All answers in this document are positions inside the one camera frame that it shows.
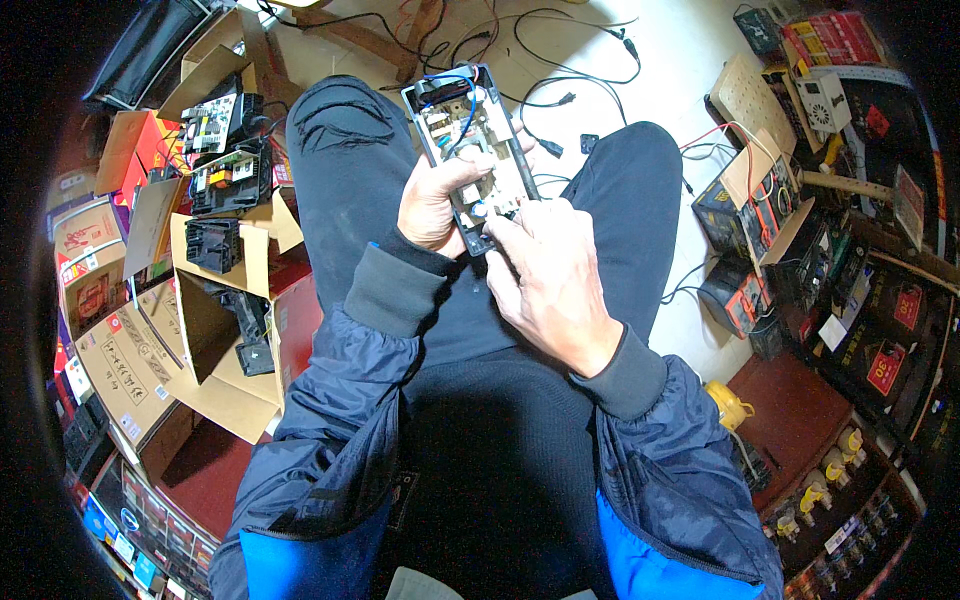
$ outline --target blue lining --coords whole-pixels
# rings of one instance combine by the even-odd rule
[[[389,513],[388,495],[355,529],[317,541],[240,530],[251,600],[366,598]]]
[[[752,586],[666,558],[627,528],[600,490],[596,498],[600,534],[620,600],[752,600],[763,592],[763,584]]]

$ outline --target black bag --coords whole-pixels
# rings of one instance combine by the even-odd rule
[[[220,0],[144,0],[110,52],[85,102],[159,108],[180,82],[180,59],[221,14]]]

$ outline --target white tiled floor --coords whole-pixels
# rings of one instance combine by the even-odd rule
[[[497,13],[505,17],[548,6],[594,23],[629,21],[638,17],[624,27],[636,45],[643,68],[632,83],[616,87],[627,120],[631,123],[653,121],[667,129],[678,143],[685,143],[715,125],[704,109],[703,99],[724,61],[735,53],[753,55],[731,19],[738,4],[737,0],[591,0],[585,5],[500,0]],[[343,15],[384,12],[393,26],[398,22],[394,5],[399,6],[399,2],[335,0],[327,9]],[[416,1],[411,2],[409,10],[416,5]],[[490,18],[490,10],[483,0],[450,0],[443,26],[430,37],[432,43],[426,45],[432,48],[443,40],[457,40],[469,28]],[[369,27],[379,31],[376,20],[369,20]],[[522,97],[534,81],[548,77],[552,67],[530,57],[519,47],[513,36],[514,21],[512,18],[502,19],[499,40],[485,60],[491,66],[497,86],[507,94]],[[396,83],[393,67],[336,37],[303,34],[282,26],[274,27],[273,31],[290,79],[296,84],[307,87],[331,73],[356,75],[374,88]],[[520,33],[525,43],[542,56],[592,75],[625,79],[635,68],[620,42],[592,28],[555,19],[525,19]],[[405,37],[404,27],[400,30],[400,38]],[[465,47],[459,58],[468,56],[479,47],[482,46],[476,43]],[[524,110],[531,131],[566,148],[560,159],[537,148],[535,172],[572,177],[586,158],[579,152],[580,134],[588,132],[603,136],[622,127],[612,99],[596,84],[552,84],[538,91],[531,101],[554,102],[567,91],[577,95],[573,103],[559,108]],[[388,96],[400,103],[397,93]],[[704,141],[716,139],[711,136]],[[699,193],[713,180],[721,166],[715,159],[685,160],[684,175],[694,192]],[[542,188],[547,196],[560,190],[560,187]],[[708,255],[707,239],[690,209],[693,200],[683,192],[677,246],[667,291]],[[701,270],[684,284],[697,285],[703,278]],[[751,354],[749,342],[738,340],[721,328],[706,310],[700,308],[694,296],[684,292],[678,294],[673,303],[660,309],[650,345],[662,354],[679,354],[705,381],[728,381]]]

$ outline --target hand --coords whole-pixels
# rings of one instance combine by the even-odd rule
[[[523,132],[518,119],[510,122],[524,154],[533,150],[535,142]],[[530,168],[533,161],[527,157]],[[461,153],[436,167],[430,167],[426,155],[420,155],[410,179],[403,188],[396,226],[414,244],[456,258],[467,246],[453,222],[450,192],[479,180],[493,168],[493,157],[477,146],[467,146]]]
[[[487,252],[487,285],[500,314],[527,340],[583,377],[610,364],[623,324],[603,301],[593,219],[560,198],[524,204],[511,222],[496,216],[484,231],[506,252]]]

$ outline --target black cuff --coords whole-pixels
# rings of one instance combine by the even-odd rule
[[[387,237],[380,243],[380,250],[436,276],[445,276],[447,269],[456,263],[452,258],[414,244],[396,226],[390,229]]]
[[[344,312],[383,333],[412,338],[445,281],[370,244],[353,272]]]
[[[619,419],[634,420],[649,411],[663,394],[666,363],[624,324],[620,345],[610,364],[590,379],[576,373],[571,373],[570,378],[593,392],[604,412]]]

